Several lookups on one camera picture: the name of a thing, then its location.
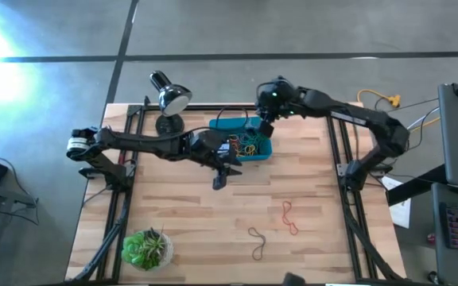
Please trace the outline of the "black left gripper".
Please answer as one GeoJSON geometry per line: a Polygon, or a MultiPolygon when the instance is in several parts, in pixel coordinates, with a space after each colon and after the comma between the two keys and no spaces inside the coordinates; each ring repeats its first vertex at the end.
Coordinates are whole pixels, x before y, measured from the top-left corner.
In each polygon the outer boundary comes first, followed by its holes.
{"type": "MultiPolygon", "coordinates": [[[[187,133],[187,159],[211,168],[222,168],[226,164],[242,166],[238,158],[234,158],[226,134],[210,129],[187,133]]],[[[225,172],[227,176],[243,174],[233,168],[225,168],[225,172]]]]}

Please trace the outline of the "black desk lamp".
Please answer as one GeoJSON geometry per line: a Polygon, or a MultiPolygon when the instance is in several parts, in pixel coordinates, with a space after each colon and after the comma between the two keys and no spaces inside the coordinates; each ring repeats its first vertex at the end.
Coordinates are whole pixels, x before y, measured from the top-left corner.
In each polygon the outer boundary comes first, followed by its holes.
{"type": "Polygon", "coordinates": [[[192,92],[179,84],[173,84],[166,74],[156,70],[149,75],[149,80],[158,91],[158,107],[161,115],[155,128],[159,136],[184,131],[184,121],[179,115],[192,99],[192,92]]]}

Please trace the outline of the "orange red rubber band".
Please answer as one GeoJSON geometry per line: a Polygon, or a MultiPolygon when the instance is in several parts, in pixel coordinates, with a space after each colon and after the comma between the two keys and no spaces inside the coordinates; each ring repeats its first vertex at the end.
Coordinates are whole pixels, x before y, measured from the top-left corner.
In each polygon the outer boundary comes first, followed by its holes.
{"type": "Polygon", "coordinates": [[[288,219],[288,213],[293,209],[292,203],[289,201],[284,201],[282,203],[282,222],[289,227],[289,233],[293,236],[299,233],[299,230],[294,222],[291,222],[288,219]]]}

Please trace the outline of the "green rubber band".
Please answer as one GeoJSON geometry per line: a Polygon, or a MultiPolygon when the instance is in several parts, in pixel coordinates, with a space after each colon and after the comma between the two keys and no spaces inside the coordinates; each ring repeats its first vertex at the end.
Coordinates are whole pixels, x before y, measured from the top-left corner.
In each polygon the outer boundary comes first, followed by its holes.
{"type": "Polygon", "coordinates": [[[253,145],[256,149],[266,140],[261,134],[257,133],[242,133],[239,138],[239,142],[244,147],[253,145]]]}

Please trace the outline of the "teal plastic bin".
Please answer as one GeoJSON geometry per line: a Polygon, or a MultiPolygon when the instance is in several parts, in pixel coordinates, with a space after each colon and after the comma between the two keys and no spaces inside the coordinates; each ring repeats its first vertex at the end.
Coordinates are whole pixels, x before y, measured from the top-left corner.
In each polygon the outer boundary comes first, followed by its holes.
{"type": "MultiPolygon", "coordinates": [[[[261,119],[259,117],[249,117],[249,118],[217,118],[212,119],[209,122],[209,126],[216,129],[225,129],[226,134],[229,137],[230,134],[236,134],[238,137],[242,133],[248,133],[246,131],[246,124],[249,122],[259,122],[261,119]]],[[[267,160],[272,155],[272,143],[269,138],[260,145],[256,153],[251,157],[237,157],[240,162],[243,161],[256,161],[256,160],[267,160]]]]}

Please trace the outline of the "dark desk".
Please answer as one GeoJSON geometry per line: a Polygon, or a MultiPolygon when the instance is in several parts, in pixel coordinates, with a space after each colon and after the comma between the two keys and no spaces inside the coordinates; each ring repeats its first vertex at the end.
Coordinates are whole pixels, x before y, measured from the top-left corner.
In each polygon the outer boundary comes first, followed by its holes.
{"type": "Polygon", "coordinates": [[[458,188],[433,184],[433,221],[436,235],[437,276],[445,285],[458,286],[458,249],[448,248],[444,233],[444,210],[458,205],[458,188]]]}

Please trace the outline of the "dark grey rubber band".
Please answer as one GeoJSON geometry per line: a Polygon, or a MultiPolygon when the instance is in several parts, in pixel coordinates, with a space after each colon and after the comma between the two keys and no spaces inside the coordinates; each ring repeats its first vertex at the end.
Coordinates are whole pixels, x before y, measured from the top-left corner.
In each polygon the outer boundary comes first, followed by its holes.
{"type": "Polygon", "coordinates": [[[261,259],[263,259],[263,251],[266,245],[266,237],[263,234],[260,234],[254,227],[250,227],[247,232],[251,237],[259,238],[261,240],[260,244],[253,249],[251,254],[252,259],[254,261],[260,261],[261,259]]]}

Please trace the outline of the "white paper sheet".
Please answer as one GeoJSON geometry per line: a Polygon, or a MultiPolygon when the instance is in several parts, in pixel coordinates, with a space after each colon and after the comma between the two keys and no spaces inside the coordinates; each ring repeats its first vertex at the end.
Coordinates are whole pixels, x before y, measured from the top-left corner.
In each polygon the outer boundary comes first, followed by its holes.
{"type": "MultiPolygon", "coordinates": [[[[388,176],[384,176],[383,178],[381,178],[381,182],[384,184],[387,191],[391,190],[392,188],[398,187],[402,184],[402,182],[392,179],[388,176]]],[[[405,229],[409,229],[410,208],[411,199],[407,199],[401,203],[397,203],[391,206],[390,214],[393,224],[405,229]]]]}

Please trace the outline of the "dark blurry object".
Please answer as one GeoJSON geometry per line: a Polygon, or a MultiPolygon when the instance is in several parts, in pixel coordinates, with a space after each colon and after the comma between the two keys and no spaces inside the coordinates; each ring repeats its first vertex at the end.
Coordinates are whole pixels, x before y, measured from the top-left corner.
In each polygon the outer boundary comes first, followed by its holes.
{"type": "Polygon", "coordinates": [[[287,272],[282,281],[282,286],[305,286],[305,279],[301,276],[287,272]]]}

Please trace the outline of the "green succulent in pot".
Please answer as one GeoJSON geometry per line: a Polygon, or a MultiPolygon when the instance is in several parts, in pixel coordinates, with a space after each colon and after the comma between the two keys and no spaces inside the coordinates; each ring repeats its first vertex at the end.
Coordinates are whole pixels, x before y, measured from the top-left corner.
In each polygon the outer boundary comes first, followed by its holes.
{"type": "Polygon", "coordinates": [[[163,230],[149,228],[123,239],[121,258],[143,272],[152,272],[169,265],[173,260],[172,240],[163,230]]]}

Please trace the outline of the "black desk leg bar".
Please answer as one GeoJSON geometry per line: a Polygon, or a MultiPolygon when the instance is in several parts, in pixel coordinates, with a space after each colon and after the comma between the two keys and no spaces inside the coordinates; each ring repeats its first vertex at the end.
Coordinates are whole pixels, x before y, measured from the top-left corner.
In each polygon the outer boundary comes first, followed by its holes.
{"type": "Polygon", "coordinates": [[[447,183],[444,164],[420,176],[400,175],[400,177],[407,177],[410,180],[387,191],[387,202],[390,207],[429,191],[434,183],[447,183]]]}

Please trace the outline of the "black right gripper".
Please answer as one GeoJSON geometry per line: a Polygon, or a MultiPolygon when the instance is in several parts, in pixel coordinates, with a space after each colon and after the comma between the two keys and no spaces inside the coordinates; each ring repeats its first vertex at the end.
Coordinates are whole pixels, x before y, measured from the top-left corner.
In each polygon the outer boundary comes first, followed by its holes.
{"type": "MultiPolygon", "coordinates": [[[[285,77],[279,75],[269,82],[261,83],[256,88],[256,114],[263,121],[275,121],[280,117],[287,118],[292,114],[291,102],[299,98],[298,89],[285,77]]],[[[259,122],[246,124],[248,133],[258,133],[259,122]]]]}

